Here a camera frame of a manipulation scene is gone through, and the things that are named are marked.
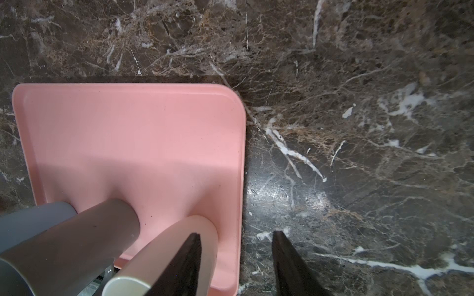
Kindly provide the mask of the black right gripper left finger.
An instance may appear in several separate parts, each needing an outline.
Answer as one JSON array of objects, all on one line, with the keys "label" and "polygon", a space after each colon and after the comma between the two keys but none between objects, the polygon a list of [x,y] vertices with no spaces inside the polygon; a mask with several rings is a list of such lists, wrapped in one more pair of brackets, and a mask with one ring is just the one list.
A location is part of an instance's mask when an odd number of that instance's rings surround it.
[{"label": "black right gripper left finger", "polygon": [[196,296],[201,255],[201,236],[191,233],[145,296]]}]

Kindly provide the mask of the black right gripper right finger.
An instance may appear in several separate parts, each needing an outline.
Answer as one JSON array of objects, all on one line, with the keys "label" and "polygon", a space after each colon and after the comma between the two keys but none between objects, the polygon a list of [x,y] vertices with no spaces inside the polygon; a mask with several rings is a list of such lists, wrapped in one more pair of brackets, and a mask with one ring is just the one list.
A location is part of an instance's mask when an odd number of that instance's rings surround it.
[{"label": "black right gripper right finger", "polygon": [[278,296],[330,296],[284,232],[274,231],[272,258]]}]

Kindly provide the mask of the white mug pink handle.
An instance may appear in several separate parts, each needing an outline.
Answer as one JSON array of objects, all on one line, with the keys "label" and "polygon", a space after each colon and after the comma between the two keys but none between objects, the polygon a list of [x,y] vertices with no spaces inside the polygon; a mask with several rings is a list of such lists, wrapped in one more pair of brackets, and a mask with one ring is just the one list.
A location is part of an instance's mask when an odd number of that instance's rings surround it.
[{"label": "white mug pink handle", "polygon": [[102,295],[145,295],[192,233],[200,235],[202,244],[197,295],[206,296],[216,267],[218,234],[214,224],[199,215],[187,217],[160,233],[105,285]]}]

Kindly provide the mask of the grey mug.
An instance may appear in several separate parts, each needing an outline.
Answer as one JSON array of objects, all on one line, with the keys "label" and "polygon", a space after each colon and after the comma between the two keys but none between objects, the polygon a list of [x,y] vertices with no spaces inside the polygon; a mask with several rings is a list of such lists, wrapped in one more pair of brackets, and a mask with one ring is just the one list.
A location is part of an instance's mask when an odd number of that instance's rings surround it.
[{"label": "grey mug", "polygon": [[76,296],[138,238],[135,211],[109,199],[1,254],[1,295]]}]

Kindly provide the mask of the white mug blue handle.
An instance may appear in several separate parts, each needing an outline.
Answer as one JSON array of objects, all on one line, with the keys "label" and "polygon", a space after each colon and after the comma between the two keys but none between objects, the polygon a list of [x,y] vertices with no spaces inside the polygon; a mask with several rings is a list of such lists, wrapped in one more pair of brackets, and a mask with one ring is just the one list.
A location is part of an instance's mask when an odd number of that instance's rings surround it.
[{"label": "white mug blue handle", "polygon": [[2,216],[1,253],[76,214],[76,210],[69,203],[53,202]]}]

